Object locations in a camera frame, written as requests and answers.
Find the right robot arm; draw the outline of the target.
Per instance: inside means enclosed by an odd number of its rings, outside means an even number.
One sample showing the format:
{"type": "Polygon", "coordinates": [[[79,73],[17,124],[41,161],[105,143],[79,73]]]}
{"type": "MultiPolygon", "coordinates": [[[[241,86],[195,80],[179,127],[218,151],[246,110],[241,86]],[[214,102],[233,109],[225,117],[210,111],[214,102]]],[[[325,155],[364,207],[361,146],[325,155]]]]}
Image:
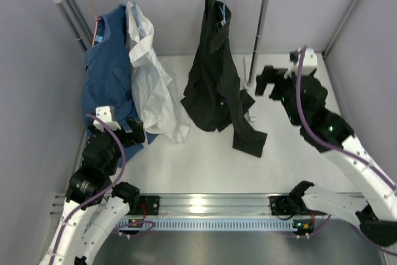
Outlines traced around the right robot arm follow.
{"type": "Polygon", "coordinates": [[[352,127],[326,107],[328,90],[311,70],[297,77],[286,69],[266,65],[256,78],[256,95],[273,84],[270,99],[279,101],[293,126],[320,155],[336,165],[359,190],[361,197],[331,192],[309,181],[299,182],[283,199],[275,201],[274,214],[336,216],[372,243],[396,244],[396,184],[363,148],[352,127]]]}

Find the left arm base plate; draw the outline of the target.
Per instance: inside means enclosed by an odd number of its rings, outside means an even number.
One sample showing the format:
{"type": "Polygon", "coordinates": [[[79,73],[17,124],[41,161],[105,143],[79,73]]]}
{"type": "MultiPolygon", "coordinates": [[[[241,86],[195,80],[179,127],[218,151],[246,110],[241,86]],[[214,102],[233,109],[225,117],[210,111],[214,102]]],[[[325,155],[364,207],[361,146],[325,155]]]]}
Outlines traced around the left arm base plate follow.
{"type": "Polygon", "coordinates": [[[159,215],[160,196],[141,195],[135,215],[157,216],[159,215]]]}

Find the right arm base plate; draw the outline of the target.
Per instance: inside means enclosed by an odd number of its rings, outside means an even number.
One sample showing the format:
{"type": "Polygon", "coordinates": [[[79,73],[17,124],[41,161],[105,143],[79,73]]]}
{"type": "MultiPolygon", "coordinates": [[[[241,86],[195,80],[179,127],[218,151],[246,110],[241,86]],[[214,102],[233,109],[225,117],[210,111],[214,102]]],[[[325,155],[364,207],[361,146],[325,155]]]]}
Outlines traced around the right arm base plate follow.
{"type": "Polygon", "coordinates": [[[272,215],[284,221],[293,220],[293,234],[297,238],[308,238],[316,230],[316,212],[300,202],[295,202],[287,195],[270,196],[269,202],[272,215]]]}

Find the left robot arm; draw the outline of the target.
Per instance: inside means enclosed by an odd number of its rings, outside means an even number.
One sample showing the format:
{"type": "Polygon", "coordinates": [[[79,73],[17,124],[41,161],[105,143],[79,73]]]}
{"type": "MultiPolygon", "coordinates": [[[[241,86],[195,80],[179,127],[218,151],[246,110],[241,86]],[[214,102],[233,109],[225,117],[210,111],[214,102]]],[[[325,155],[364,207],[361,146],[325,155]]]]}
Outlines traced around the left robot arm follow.
{"type": "Polygon", "coordinates": [[[140,209],[139,188],[120,179],[126,149],[145,142],[143,122],[128,119],[126,132],[118,122],[94,115],[90,119],[92,136],[69,180],[63,212],[41,264],[92,264],[120,219],[140,209]]]}

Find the black pinstriped shirt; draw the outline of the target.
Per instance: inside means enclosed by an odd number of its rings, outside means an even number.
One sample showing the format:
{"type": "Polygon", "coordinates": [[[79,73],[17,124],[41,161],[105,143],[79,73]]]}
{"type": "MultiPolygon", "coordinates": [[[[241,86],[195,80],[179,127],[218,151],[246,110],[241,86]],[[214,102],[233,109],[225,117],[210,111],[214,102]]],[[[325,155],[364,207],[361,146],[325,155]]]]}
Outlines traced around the black pinstriped shirt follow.
{"type": "Polygon", "coordinates": [[[226,24],[219,0],[205,0],[200,40],[181,100],[193,123],[205,132],[221,132],[233,126],[233,148],[261,157],[267,134],[255,130],[245,118],[255,103],[241,87],[230,49],[231,11],[226,6],[226,24]]]}

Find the blue wire hanger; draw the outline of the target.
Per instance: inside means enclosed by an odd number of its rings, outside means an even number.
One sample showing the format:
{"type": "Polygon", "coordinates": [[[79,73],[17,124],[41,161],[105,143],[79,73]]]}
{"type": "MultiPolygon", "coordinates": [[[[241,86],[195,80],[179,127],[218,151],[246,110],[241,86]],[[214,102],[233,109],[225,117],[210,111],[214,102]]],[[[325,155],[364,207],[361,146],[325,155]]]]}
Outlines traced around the blue wire hanger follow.
{"type": "Polygon", "coordinates": [[[226,0],[222,0],[222,5],[220,6],[220,12],[221,12],[222,19],[218,23],[219,30],[226,24],[226,0]]]}

